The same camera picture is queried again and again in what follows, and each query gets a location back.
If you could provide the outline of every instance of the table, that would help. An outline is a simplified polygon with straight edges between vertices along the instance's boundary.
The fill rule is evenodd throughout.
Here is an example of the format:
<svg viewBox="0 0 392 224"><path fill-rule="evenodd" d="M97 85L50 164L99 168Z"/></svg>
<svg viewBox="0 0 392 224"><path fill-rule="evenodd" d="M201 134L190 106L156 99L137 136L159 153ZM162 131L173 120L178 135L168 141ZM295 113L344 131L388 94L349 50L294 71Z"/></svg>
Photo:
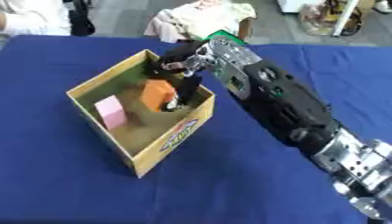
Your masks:
<svg viewBox="0 0 392 224"><path fill-rule="evenodd" d="M212 75L214 117L137 179L65 92L149 38L14 38L0 52L0 221L360 224L366 219L298 150L274 139ZM364 139L392 143L391 48L255 45L332 104Z"/></svg>

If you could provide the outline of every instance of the person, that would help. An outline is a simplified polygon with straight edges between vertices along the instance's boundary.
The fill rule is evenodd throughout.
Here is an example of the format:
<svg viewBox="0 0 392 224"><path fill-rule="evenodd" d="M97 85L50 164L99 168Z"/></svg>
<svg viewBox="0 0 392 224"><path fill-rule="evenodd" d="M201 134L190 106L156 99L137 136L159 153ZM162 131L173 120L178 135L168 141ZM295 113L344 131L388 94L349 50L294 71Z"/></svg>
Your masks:
<svg viewBox="0 0 392 224"><path fill-rule="evenodd" d="M382 14L392 12L392 1L390 0L376 0L374 9Z"/></svg>
<svg viewBox="0 0 392 224"><path fill-rule="evenodd" d="M0 34L60 35L71 33L62 0L0 0Z"/></svg>

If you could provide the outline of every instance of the chair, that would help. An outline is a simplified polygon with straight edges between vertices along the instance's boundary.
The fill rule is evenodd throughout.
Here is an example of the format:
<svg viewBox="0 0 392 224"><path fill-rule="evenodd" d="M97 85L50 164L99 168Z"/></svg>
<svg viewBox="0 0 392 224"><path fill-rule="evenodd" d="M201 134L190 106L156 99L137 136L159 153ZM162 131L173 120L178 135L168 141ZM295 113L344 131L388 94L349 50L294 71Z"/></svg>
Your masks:
<svg viewBox="0 0 392 224"><path fill-rule="evenodd" d="M74 9L69 11L71 34L73 36L88 36L95 33L95 26L88 18L90 2L84 0L63 0L63 3L73 3Z"/></svg>

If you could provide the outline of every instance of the floor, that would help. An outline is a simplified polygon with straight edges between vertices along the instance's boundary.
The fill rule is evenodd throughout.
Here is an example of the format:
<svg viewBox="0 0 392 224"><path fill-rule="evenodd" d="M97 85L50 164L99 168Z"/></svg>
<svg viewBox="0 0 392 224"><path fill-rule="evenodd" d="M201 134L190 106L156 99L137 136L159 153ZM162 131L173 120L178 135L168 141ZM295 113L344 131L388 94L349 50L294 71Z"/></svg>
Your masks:
<svg viewBox="0 0 392 224"><path fill-rule="evenodd" d="M141 37L150 19L160 10L195 0L94 0L91 18L96 36ZM352 37L310 36L298 25L296 15L282 14L277 0L241 0L252 4L258 19L252 24L250 44L310 43L320 45L392 46L392 15L371 11L363 28Z"/></svg>

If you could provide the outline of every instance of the green object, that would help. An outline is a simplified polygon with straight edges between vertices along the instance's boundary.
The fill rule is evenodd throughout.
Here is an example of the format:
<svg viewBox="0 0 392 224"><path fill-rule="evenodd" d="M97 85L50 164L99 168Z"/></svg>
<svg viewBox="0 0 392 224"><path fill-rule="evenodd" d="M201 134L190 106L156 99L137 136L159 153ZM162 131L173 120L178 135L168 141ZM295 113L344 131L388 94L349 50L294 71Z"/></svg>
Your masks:
<svg viewBox="0 0 392 224"><path fill-rule="evenodd" d="M245 46L246 45L246 43L242 39L237 38L235 35L227 32L227 31L224 31L224 30L216 31L215 33L209 35L208 37L204 38L203 40L211 39L211 38L213 38L215 36L226 36L226 37L230 38L231 40L233 40L235 43L237 43L240 46Z"/></svg>

